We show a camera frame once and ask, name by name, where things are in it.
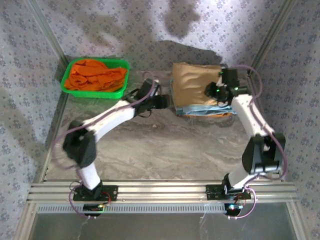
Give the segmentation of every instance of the floor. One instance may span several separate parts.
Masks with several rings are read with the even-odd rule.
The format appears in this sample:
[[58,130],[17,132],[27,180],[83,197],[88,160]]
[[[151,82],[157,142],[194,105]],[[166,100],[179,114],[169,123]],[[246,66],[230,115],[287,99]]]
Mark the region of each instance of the floor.
[[[141,72],[130,73],[127,92],[140,86]],[[169,93],[170,71],[153,72],[162,92]],[[117,100],[68,97],[58,134],[74,119],[92,118]],[[241,161],[247,135],[235,115],[223,118],[178,117],[174,107],[154,110],[149,118],[135,117],[97,144],[95,164],[106,179],[221,180]],[[57,159],[68,166],[71,160],[62,151],[63,141],[55,148]],[[53,162],[46,180],[77,179],[75,171],[61,170]]]

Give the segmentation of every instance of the blue cloth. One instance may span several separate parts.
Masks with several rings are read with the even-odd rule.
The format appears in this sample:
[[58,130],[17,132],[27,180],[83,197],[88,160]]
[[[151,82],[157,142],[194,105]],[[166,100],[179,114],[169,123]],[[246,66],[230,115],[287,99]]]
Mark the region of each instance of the blue cloth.
[[225,113],[232,113],[237,114],[233,111],[232,107],[229,105],[223,106],[213,106],[213,105],[199,105],[199,104],[191,104],[187,106],[176,106],[173,95],[174,91],[172,89],[172,80],[170,81],[170,93],[172,96],[172,101],[175,108],[175,114],[178,116],[182,115],[193,115],[193,116],[213,116],[217,114],[225,114]]

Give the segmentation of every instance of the tan cloth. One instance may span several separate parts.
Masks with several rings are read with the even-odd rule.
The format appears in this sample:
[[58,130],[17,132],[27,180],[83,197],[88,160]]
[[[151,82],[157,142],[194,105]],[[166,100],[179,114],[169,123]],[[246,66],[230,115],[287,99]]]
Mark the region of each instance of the tan cloth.
[[172,69],[173,100],[176,107],[187,105],[213,105],[216,100],[205,95],[208,84],[219,80],[222,68],[215,65],[190,65],[185,62],[174,63]]

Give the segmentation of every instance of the glass panel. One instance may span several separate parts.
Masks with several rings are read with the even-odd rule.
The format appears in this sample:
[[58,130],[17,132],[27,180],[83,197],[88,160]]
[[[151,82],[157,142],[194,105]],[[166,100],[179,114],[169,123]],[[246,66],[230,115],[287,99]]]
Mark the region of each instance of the glass panel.
[[244,219],[223,214],[37,214],[30,240],[295,240],[285,203],[261,203]]

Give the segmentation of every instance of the stack of folded cloths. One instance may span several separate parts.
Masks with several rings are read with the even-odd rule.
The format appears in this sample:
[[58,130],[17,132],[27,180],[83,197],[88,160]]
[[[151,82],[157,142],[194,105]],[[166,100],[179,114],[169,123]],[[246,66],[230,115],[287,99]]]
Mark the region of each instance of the stack of folded cloths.
[[216,65],[174,63],[170,90],[178,116],[220,117],[236,114],[231,106],[205,95],[206,87],[219,80],[222,71]]

